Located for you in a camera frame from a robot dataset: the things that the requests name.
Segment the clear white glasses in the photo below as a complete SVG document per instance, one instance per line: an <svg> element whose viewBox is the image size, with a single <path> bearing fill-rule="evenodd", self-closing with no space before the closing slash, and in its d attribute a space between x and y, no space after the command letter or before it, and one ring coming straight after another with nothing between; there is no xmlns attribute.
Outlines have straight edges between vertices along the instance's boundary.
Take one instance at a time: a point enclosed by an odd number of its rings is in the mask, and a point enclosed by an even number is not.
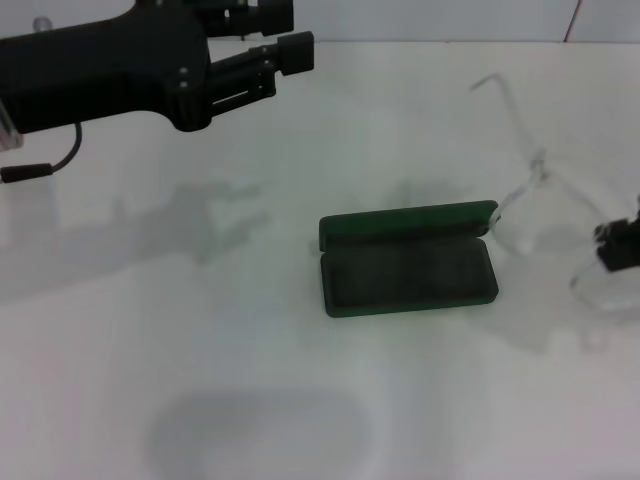
<svg viewBox="0 0 640 480"><path fill-rule="evenodd" d="M526 167L523 182L490 218L492 236L524 258L552 261L583 255L568 282L573 297L603 316L640 320L640 267L607 271L594 241L599 225L636 216L640 194L629 198L606 167L550 152L523 119L508 80L495 72L470 88L476 91L487 84L499 92Z"/></svg>

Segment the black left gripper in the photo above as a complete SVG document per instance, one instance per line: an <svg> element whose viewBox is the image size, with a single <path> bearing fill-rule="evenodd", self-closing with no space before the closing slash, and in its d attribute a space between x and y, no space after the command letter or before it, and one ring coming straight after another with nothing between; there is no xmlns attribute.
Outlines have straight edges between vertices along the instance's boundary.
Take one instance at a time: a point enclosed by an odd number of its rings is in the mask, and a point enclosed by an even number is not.
<svg viewBox="0 0 640 480"><path fill-rule="evenodd" d="M207 127L210 56L186 6L136 5L110 20L0 40L0 101L22 134L134 111Z"/></svg>

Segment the green glasses case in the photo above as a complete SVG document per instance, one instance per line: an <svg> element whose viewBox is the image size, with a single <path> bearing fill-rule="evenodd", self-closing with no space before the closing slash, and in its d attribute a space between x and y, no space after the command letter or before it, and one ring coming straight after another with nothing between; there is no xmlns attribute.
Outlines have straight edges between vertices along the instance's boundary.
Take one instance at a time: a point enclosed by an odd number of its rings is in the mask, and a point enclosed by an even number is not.
<svg viewBox="0 0 640 480"><path fill-rule="evenodd" d="M322 218L326 313L347 318L493 302L499 286L483 237L497 207L482 200Z"/></svg>

